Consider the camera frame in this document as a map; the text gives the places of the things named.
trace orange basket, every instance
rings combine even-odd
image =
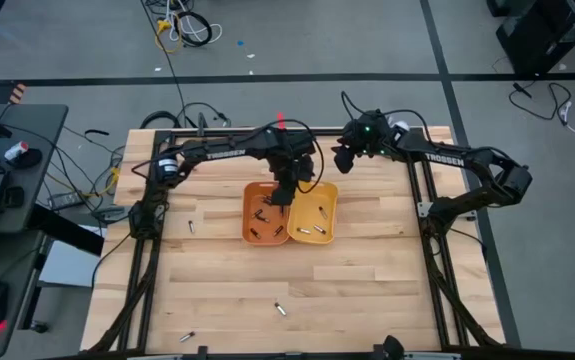
[[[243,197],[243,239],[256,246],[275,246],[289,240],[287,220],[289,219],[289,206],[284,206],[281,214],[280,206],[267,205],[263,198],[271,196],[278,187],[276,182],[253,182],[245,187]],[[262,210],[260,217],[269,222],[262,221],[254,216]],[[274,236],[279,227],[283,229]]]
[[[309,189],[311,184],[301,182],[300,186],[303,189]],[[332,242],[337,201],[338,188],[329,182],[321,181],[307,194],[296,191],[287,226],[289,235],[294,240],[307,244],[325,245]]]

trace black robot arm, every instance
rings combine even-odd
[[[251,134],[216,139],[188,140],[163,150],[151,163],[145,194],[130,211],[132,236],[151,239],[162,234],[162,221],[157,213],[166,203],[167,193],[185,181],[192,170],[205,161],[241,156],[266,159],[278,188],[272,193],[272,204],[290,205],[298,181],[311,181],[315,153],[310,131],[290,133],[284,129],[263,126]]]
[[[351,170],[354,156],[377,154],[402,162],[428,160],[474,173],[481,187],[455,198],[439,197],[429,208],[426,217],[429,229],[434,232],[431,235],[445,234],[460,214],[489,205],[518,204],[532,181],[526,166],[520,166],[497,149],[436,144],[425,138],[422,129],[388,121],[379,111],[367,112],[349,122],[338,142],[341,146],[334,148],[334,161],[343,173]],[[496,174],[492,166],[499,169]]]

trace yellow cable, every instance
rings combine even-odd
[[[178,15],[176,13],[173,13],[174,17],[176,18],[176,21],[180,24],[180,18],[178,17]],[[182,45],[182,41],[180,40],[180,38],[178,39],[178,41],[176,42],[176,48],[172,49],[172,50],[167,50],[166,48],[163,48],[163,46],[160,44],[160,35],[165,31],[165,30],[171,30],[171,24],[169,23],[169,21],[167,20],[158,20],[158,31],[156,31],[156,36],[154,36],[154,43],[156,44],[156,46],[158,46],[158,48],[160,50],[165,51],[167,54],[173,54],[176,51],[178,51],[178,49],[180,49],[181,45]]]
[[[71,191],[76,191],[76,189],[74,189],[73,187],[71,187],[71,185],[55,178],[53,175],[51,175],[50,173],[47,173],[47,176],[49,176],[52,180],[54,180],[55,182],[59,183],[60,185],[66,187],[67,189],[71,190]],[[114,185],[116,185],[116,183],[118,183],[118,177],[120,176],[120,170],[116,167],[111,168],[111,181],[109,182],[109,185],[107,185],[106,188],[104,188],[102,191],[98,192],[96,195],[96,193],[80,193],[81,196],[84,197],[94,197],[94,196],[101,196],[105,193],[107,193],[107,191],[109,191],[109,189],[111,189],[112,187],[114,187]]]

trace wooden table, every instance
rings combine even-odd
[[[449,127],[430,132],[434,141],[452,141]],[[141,199],[144,180],[130,169],[151,157],[153,137],[154,130],[130,131],[117,204]],[[407,350],[440,348],[406,165],[363,158],[343,175],[330,149],[335,137],[318,140],[325,156],[323,180],[339,189],[336,238],[330,245],[289,241],[266,248],[242,241],[243,188],[271,180],[264,160],[203,163],[170,193],[148,354],[195,354],[199,345],[207,345],[210,353],[367,352],[389,334]],[[318,156],[313,156],[316,172]],[[439,195],[465,192],[458,168],[432,164],[432,169]],[[424,180],[419,182],[426,198]],[[474,223],[465,220],[453,228],[477,235]],[[110,226],[103,254],[128,231],[126,221]],[[464,304],[492,337],[503,341],[480,245],[454,232],[447,239]],[[81,348],[98,341],[123,306],[133,251],[134,240],[128,239],[98,270]],[[144,255],[143,269],[147,261]],[[286,317],[274,307],[276,301]],[[444,297],[443,304],[455,344]],[[139,317],[137,309],[130,347]],[[196,336],[180,343],[190,331]]]

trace computer tower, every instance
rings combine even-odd
[[[496,36],[517,74],[545,74],[575,46],[575,0],[512,7]]]

